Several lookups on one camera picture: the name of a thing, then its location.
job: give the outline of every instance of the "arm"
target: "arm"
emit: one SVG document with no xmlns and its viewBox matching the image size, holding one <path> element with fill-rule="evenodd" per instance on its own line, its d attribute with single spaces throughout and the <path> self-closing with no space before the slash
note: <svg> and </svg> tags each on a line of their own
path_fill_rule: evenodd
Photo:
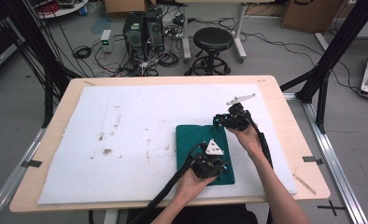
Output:
<svg viewBox="0 0 368 224">
<path fill-rule="evenodd" d="M 172 201 L 152 221 L 152 224 L 172 223 L 177 214 L 192 201 L 198 194 L 211 183 L 216 177 L 200 179 L 192 169 L 188 170 L 180 178 L 177 184 L 176 194 Z"/>
<path fill-rule="evenodd" d="M 249 126 L 243 132 L 229 129 L 234 133 L 242 147 L 253 160 L 265 190 L 266 200 L 271 208 L 274 222 L 309 223 L 304 211 L 277 178 L 268 160 L 262 153 L 259 139 L 254 128 Z"/>
</svg>

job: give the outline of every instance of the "wooden table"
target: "wooden table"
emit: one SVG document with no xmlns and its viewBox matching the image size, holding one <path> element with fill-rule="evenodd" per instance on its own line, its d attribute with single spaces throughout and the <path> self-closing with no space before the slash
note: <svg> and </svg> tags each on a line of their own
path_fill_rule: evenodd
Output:
<svg viewBox="0 0 368 224">
<path fill-rule="evenodd" d="M 143 207 L 148 202 L 116 203 L 72 203 L 38 205 L 37 201 L 47 179 L 53 155 L 60 145 L 73 111 L 77 106 L 81 91 L 87 86 L 125 86 L 125 85 L 179 85 L 179 84 L 257 84 L 275 125 L 277 138 L 282 146 L 298 194 L 296 200 L 324 199 L 330 196 L 328 186 L 315 162 L 304 162 L 303 157 L 312 156 L 300 128 L 290 108 L 272 76 L 229 76 L 229 77 L 126 77 L 126 78 L 78 78 L 70 82 L 64 98 L 60 102 L 50 126 L 33 157 L 42 161 L 39 168 L 29 167 L 12 202 L 12 212 L 40 212 L 64 210 L 89 210 Z M 264 197 L 243 197 L 235 199 L 208 199 L 191 204 L 218 203 L 258 203 L 265 202 Z"/>
</svg>

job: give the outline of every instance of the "green cloth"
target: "green cloth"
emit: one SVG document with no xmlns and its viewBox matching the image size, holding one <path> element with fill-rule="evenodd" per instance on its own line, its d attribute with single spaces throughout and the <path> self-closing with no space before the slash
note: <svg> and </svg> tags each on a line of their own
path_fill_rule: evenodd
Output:
<svg viewBox="0 0 368 224">
<path fill-rule="evenodd" d="M 227 135 L 222 126 L 217 125 L 178 125 L 176 126 L 176 149 L 177 149 L 177 169 L 181 167 L 190 150 L 199 143 L 209 143 L 214 139 L 219 148 L 224 151 L 221 158 L 228 162 L 228 170 L 219 175 L 209 185 L 230 185 L 234 184 L 234 169 L 231 163 L 230 150 L 228 149 Z M 202 153 L 198 147 L 192 152 Z"/>
</svg>

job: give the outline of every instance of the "black tape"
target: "black tape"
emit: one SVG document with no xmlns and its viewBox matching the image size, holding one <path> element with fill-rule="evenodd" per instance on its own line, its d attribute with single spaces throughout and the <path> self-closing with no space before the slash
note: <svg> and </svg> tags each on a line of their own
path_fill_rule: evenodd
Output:
<svg viewBox="0 0 368 224">
<path fill-rule="evenodd" d="M 21 163 L 21 166 L 24 167 L 24 168 L 28 168 L 29 166 L 33 166 L 33 167 L 40 167 L 41 166 L 41 163 L 42 161 L 33 161 L 33 160 L 30 160 L 30 161 L 24 161 Z"/>
<path fill-rule="evenodd" d="M 319 209 L 331 209 L 333 211 L 333 214 L 335 217 L 337 217 L 338 215 L 336 214 L 335 210 L 347 210 L 345 207 L 338 207 L 338 206 L 334 206 L 333 202 L 331 200 L 329 200 L 329 204 L 330 206 L 325 206 L 325 205 L 318 205 Z"/>
<path fill-rule="evenodd" d="M 317 165 L 321 165 L 323 164 L 323 160 L 322 159 L 318 159 L 316 160 L 316 158 L 314 156 L 310 156 L 310 157 L 303 157 L 304 162 L 311 162 L 311 161 L 315 161 Z"/>
</svg>

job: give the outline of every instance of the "cardboard box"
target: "cardboard box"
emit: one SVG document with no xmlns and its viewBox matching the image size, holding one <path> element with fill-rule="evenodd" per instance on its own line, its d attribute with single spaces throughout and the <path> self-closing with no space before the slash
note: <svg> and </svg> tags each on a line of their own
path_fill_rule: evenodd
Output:
<svg viewBox="0 0 368 224">
<path fill-rule="evenodd" d="M 147 11 L 148 0 L 106 0 L 106 12 Z"/>
<path fill-rule="evenodd" d="M 248 16 L 275 16 L 281 17 L 285 12 L 286 6 L 283 4 L 257 4 L 256 6 L 250 5 L 249 10 L 246 13 Z"/>
<path fill-rule="evenodd" d="M 281 27 L 308 33 L 326 32 L 347 0 L 290 0 Z"/>
</svg>

